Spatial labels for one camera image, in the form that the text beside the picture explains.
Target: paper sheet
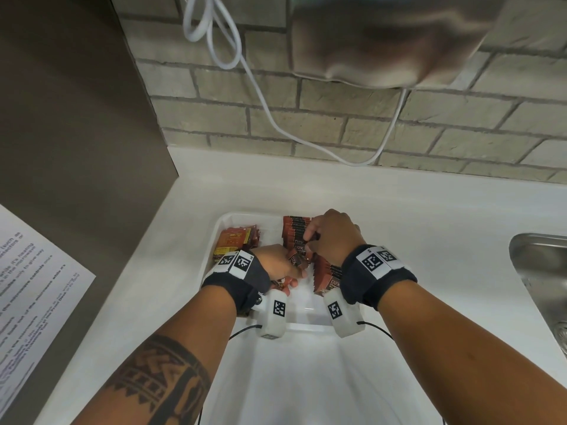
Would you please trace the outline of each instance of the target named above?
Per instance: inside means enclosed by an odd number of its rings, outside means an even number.
[[[0,418],[94,278],[0,206]]]

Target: brick wall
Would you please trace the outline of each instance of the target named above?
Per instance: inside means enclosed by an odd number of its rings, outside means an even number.
[[[113,2],[169,145],[328,158],[276,133],[244,71],[184,39],[178,0]],[[399,91],[294,77],[285,2],[227,0],[274,119],[344,158],[370,157]],[[453,84],[410,93],[379,165],[567,184],[567,0],[508,0]]]

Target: forearm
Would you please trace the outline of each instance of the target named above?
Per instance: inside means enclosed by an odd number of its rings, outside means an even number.
[[[124,362],[73,425],[194,423],[235,320],[224,288],[202,288]]]
[[[567,390],[521,354],[414,282],[378,310],[424,391],[451,425],[565,421]]]

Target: tribal tattoo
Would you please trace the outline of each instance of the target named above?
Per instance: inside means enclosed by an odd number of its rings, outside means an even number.
[[[149,404],[147,425],[192,425],[210,386],[209,374],[191,352],[169,337],[153,335],[105,387]]]

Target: black wristband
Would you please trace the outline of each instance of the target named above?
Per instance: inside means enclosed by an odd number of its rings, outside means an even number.
[[[414,274],[388,250],[373,245],[354,249],[344,260],[342,270],[340,288],[346,302],[362,303],[374,309],[386,291],[397,282],[417,282]]]
[[[250,310],[258,292],[266,293],[272,282],[260,261],[244,251],[224,255],[209,272],[202,286],[222,286],[234,300],[237,313]]]

